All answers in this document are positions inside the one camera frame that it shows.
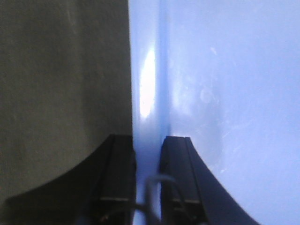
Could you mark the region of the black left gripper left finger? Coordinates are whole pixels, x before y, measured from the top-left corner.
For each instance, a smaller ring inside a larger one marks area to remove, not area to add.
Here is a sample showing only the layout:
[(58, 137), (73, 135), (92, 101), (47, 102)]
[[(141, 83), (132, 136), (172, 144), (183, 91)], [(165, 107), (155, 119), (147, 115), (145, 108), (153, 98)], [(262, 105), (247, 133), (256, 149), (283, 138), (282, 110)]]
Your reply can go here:
[(77, 166), (4, 203), (7, 225), (130, 225), (136, 159), (130, 135), (109, 135)]

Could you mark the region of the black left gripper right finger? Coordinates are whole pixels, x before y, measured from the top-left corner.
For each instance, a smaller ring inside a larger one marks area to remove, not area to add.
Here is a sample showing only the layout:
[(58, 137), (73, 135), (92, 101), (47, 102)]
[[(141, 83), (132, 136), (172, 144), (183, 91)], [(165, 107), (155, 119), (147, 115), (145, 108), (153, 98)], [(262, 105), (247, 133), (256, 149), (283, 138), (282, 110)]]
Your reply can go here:
[(160, 174), (175, 179), (161, 187), (162, 220), (168, 225), (256, 225), (231, 197), (196, 152), (190, 138), (167, 136)]

